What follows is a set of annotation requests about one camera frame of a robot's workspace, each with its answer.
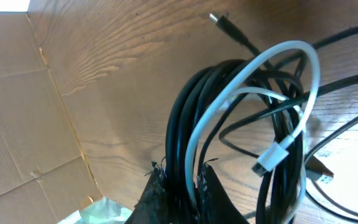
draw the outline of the bundle of cables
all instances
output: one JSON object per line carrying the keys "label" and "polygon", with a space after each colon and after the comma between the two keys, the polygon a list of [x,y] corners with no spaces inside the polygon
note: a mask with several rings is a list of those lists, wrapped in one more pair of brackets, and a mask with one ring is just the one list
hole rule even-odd
{"label": "bundle of cables", "polygon": [[[320,67],[316,50],[358,34],[358,27],[342,31],[315,44],[292,40],[277,44],[260,53],[257,47],[252,45],[226,17],[218,17],[211,13],[210,18],[217,27],[249,49],[255,57],[250,60],[227,60],[202,69],[189,79],[179,93],[168,120],[165,145],[167,163],[160,175],[163,179],[160,184],[168,195],[167,206],[170,207],[170,216],[175,217],[170,222],[248,223],[247,219],[255,216],[256,223],[292,223],[300,203],[307,196],[319,208],[335,217],[358,223],[357,212],[340,206],[330,199],[316,183],[314,184],[323,197],[337,208],[357,218],[330,210],[306,190],[306,178],[317,180],[323,173],[320,172],[317,178],[309,175],[313,171],[316,174],[316,170],[310,166],[312,160],[316,162],[313,155],[329,141],[357,124],[358,117],[330,134],[311,150],[307,150],[305,134],[306,122],[317,97],[358,84],[358,75],[354,75],[319,86]],[[271,57],[293,49],[298,51],[276,65],[269,62]],[[299,62],[293,75],[280,71],[295,60]],[[310,91],[305,93],[300,77],[307,61],[311,64],[311,87]],[[270,80],[276,82],[281,93],[272,90]],[[219,133],[219,140],[223,144],[257,159],[252,168],[262,178],[257,208],[256,212],[243,216],[230,202],[212,167],[205,163],[204,159],[209,144],[227,117],[250,93],[257,94],[266,104],[267,109],[230,124]],[[302,109],[301,106],[306,101],[307,104]],[[196,169],[196,187],[193,182],[193,171],[200,135],[210,119],[222,110],[224,104],[228,107],[224,109],[224,113],[201,148]],[[241,149],[225,138],[230,132],[269,116],[273,123],[275,139],[261,155]],[[271,181],[271,199],[267,207]]]}

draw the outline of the white cable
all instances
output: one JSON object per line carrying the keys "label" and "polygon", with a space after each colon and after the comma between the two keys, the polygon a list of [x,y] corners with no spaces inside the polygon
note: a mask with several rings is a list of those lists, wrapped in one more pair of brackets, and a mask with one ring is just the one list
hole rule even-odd
{"label": "white cable", "polygon": [[306,120],[311,113],[311,109],[313,108],[314,101],[316,100],[319,79],[320,79],[320,67],[319,67],[317,52],[310,44],[307,44],[306,42],[300,40],[291,40],[291,41],[283,42],[281,44],[277,44],[267,49],[265,52],[261,53],[255,59],[253,59],[253,61],[251,61],[245,68],[243,68],[241,72],[239,72],[236,75],[236,77],[233,78],[233,80],[223,89],[223,91],[211,103],[211,105],[202,115],[201,119],[198,121],[196,127],[194,128],[190,136],[187,145],[187,150],[186,150],[185,180],[186,180],[187,191],[189,193],[191,202],[195,208],[196,208],[196,197],[193,188],[194,187],[193,186],[193,160],[195,157],[196,144],[200,138],[202,131],[204,130],[208,121],[214,116],[214,114],[220,108],[220,106],[231,96],[231,93],[235,89],[237,89],[239,85],[243,83],[252,72],[254,72],[257,68],[259,68],[269,58],[290,49],[299,49],[307,54],[311,64],[312,82],[311,82],[311,91],[308,99],[308,104],[305,108],[302,117],[304,119],[303,121],[300,121],[299,125],[295,128],[292,136],[286,140],[286,143],[288,144],[288,142],[292,142],[294,136],[297,136],[305,126]]}
{"label": "white cable", "polygon": [[[276,98],[281,101],[288,100],[288,97],[276,93],[274,91],[270,91],[264,88],[258,88],[258,87],[244,87],[240,88],[233,92],[232,96],[237,96],[241,93],[258,93],[263,94],[266,96],[270,96],[273,98]],[[298,113],[298,116],[300,119],[303,117],[302,109],[296,105],[293,107],[295,111]],[[307,147],[306,147],[306,125],[301,130],[303,133],[302,139],[303,139],[303,150],[302,150],[302,163],[301,163],[301,172],[300,172],[300,192],[299,196],[296,200],[296,202],[293,204],[292,209],[288,212],[286,217],[284,218],[284,223],[290,222],[290,220],[295,216],[296,211],[299,209],[300,203],[303,201],[305,195],[306,195],[306,168],[305,168],[305,156],[307,153]]]}

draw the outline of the metal connector tip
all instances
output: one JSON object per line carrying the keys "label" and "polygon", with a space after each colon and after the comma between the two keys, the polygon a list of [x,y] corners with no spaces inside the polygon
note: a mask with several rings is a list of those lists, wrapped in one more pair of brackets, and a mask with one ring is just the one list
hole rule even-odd
{"label": "metal connector tip", "polygon": [[219,16],[215,12],[209,13],[209,18],[214,22],[217,23],[219,20]]}

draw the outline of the wooden table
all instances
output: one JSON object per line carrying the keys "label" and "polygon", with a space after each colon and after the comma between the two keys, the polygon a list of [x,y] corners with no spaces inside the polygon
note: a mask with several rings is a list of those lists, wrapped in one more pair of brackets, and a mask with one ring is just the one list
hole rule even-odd
{"label": "wooden table", "polygon": [[[150,162],[165,154],[168,115],[182,86],[202,68],[251,57],[208,20],[212,10],[228,14],[261,50],[358,25],[355,0],[31,1],[29,19],[98,187],[128,208],[144,189]],[[319,57],[322,84],[358,74],[358,35],[320,50]],[[309,79],[306,72],[306,89]],[[226,124],[264,108],[256,98],[248,101]],[[358,85],[319,98],[308,123],[310,145],[357,114]],[[258,121],[229,138],[260,153],[272,142],[271,122]],[[358,211],[358,125],[319,156],[336,175],[324,189]],[[254,159],[217,140],[206,159],[214,157],[219,160],[211,164],[236,207],[253,211],[260,185],[250,170]],[[340,221],[305,200],[296,222]]]}

